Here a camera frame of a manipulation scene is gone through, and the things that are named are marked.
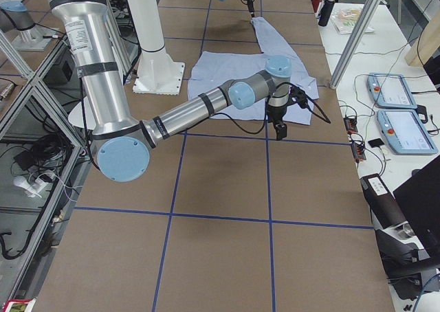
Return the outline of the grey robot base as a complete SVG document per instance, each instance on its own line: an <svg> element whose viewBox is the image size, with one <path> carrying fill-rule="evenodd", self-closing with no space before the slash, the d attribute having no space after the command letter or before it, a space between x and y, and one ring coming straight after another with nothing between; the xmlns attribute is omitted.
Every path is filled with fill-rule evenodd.
<svg viewBox="0 0 440 312"><path fill-rule="evenodd" d="M12 46L19 51L42 52L52 40L53 31L37 25L20 1L1 3L1 31L16 30Z"/></svg>

